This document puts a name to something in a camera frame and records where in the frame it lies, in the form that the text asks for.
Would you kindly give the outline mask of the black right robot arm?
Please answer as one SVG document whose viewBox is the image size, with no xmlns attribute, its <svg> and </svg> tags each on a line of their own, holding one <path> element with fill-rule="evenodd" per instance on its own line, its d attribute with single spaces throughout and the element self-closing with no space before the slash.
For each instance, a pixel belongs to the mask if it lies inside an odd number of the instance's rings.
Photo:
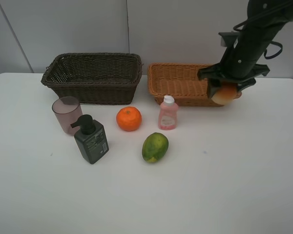
<svg viewBox="0 0 293 234">
<path fill-rule="evenodd" d="M 267 47 L 283 47 L 273 39 L 285 24 L 293 21 L 293 0 L 251 0 L 247 15 L 247 20 L 234 26 L 233 31 L 220 33 L 226 48 L 221 61 L 197 73 L 200 80 L 208 81 L 208 98 L 225 83 L 233 83 L 240 92 L 255 85 L 257 76 L 270 72 L 267 65 L 257 62 L 261 56 L 273 59 L 282 53 L 279 50 L 267 56 Z"/>
</svg>

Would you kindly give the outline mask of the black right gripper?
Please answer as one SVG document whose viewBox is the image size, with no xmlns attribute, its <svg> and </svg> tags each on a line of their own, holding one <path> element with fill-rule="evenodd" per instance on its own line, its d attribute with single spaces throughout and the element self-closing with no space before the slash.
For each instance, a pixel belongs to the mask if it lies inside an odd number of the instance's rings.
<svg viewBox="0 0 293 234">
<path fill-rule="evenodd" d="M 237 92 L 240 93 L 256 84 L 255 77 L 267 76 L 269 67 L 257 64 L 263 51 L 260 47 L 231 47 L 226 49 L 219 63 L 200 69 L 198 78 L 208 80 L 208 98 L 212 98 L 221 89 L 223 81 L 237 83 Z"/>
</svg>

